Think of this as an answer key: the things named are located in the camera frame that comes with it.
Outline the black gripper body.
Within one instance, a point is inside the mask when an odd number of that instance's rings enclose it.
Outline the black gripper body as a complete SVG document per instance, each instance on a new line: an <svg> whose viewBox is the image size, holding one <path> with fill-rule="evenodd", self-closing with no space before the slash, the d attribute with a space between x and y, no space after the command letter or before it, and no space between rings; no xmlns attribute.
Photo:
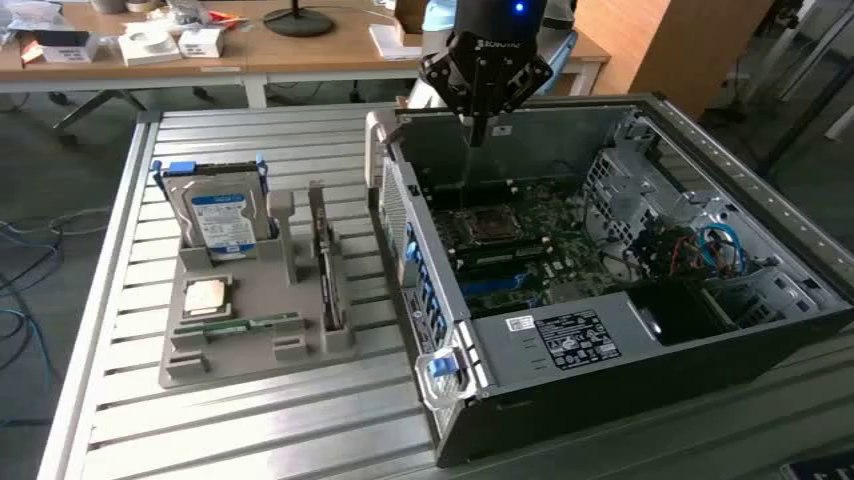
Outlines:
<svg viewBox="0 0 854 480"><path fill-rule="evenodd" d="M542 1L461 1L457 5L449 50L465 78L475 86L482 108L485 78L490 76L485 67L505 52L538 53L543 14Z"/></svg>

